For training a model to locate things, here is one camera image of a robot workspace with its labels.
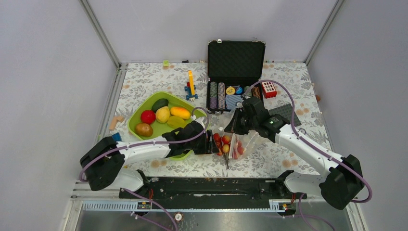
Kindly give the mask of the clear zip top bag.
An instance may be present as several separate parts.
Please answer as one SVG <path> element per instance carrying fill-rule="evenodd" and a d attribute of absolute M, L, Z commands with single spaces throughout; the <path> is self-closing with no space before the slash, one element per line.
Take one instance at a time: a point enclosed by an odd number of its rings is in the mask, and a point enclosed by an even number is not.
<path fill-rule="evenodd" d="M 223 113 L 218 116 L 216 131 L 213 135 L 220 154 L 223 154 L 227 162 L 237 162 L 251 155 L 260 145 L 267 140 L 261 137 L 254 130 L 248 131 L 244 135 L 238 133 L 243 128 L 239 125 L 237 129 L 233 125 L 234 112 Z"/>

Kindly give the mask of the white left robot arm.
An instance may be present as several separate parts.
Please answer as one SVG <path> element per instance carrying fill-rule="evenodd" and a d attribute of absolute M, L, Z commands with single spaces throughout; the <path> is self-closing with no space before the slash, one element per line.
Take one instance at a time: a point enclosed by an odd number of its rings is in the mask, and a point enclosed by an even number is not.
<path fill-rule="evenodd" d="M 154 158 L 170 158 L 197 149 L 200 136 L 207 131 L 209 120 L 200 117 L 184 128 L 150 140 L 136 142 L 115 141 L 104 137 L 81 159 L 79 180 L 89 184 L 92 191 L 111 185 L 131 190 L 138 198 L 149 193 L 149 185 L 142 173 L 126 170 L 125 166 Z"/>

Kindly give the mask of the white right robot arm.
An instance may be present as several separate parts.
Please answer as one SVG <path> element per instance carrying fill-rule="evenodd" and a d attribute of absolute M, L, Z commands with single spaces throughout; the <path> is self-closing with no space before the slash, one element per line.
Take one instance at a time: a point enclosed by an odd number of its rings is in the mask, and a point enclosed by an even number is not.
<path fill-rule="evenodd" d="M 287 170 L 279 175 L 276 192 L 282 198 L 288 198 L 293 193 L 321 196 L 329 205 L 342 210 L 364 187 L 360 162 L 355 156 L 350 154 L 343 157 L 323 148 L 301 134 L 288 119 L 270 113 L 256 97 L 242 102 L 224 131 L 237 135 L 255 131 L 295 153 L 318 172 L 311 175 Z"/>

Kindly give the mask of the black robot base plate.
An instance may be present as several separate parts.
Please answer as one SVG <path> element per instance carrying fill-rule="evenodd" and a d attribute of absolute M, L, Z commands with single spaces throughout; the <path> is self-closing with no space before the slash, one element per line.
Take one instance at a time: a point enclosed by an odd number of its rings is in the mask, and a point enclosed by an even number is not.
<path fill-rule="evenodd" d="M 276 178 L 147 177 L 147 180 L 136 194 L 165 209 L 269 209 L 270 202 L 291 203 L 301 196 Z"/>

